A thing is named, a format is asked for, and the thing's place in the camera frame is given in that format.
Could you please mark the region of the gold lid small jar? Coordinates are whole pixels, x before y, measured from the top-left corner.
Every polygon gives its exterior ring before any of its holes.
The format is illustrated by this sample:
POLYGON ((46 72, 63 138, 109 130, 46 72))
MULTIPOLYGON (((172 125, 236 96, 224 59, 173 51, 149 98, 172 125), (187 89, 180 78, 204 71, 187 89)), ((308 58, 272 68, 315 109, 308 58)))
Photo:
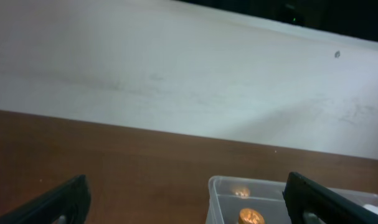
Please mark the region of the gold lid small jar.
POLYGON ((238 224, 265 224, 263 216, 254 209, 243 208, 239 212, 238 224))

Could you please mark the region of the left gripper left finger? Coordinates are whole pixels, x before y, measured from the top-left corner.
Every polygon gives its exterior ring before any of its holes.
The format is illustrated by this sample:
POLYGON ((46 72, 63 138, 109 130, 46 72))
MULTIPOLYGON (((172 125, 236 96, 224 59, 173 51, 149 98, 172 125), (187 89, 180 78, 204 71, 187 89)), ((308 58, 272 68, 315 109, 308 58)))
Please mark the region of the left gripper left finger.
POLYGON ((90 210, 91 193, 85 175, 77 175, 56 188, 0 216, 0 224, 84 224, 90 210))

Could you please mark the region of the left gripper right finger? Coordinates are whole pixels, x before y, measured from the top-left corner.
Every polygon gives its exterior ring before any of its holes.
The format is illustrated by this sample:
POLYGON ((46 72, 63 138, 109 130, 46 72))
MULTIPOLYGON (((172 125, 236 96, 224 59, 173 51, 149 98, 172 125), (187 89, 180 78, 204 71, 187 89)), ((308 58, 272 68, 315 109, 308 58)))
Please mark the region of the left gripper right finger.
POLYGON ((378 214, 297 172, 289 173, 283 198, 292 224, 378 224, 378 214))

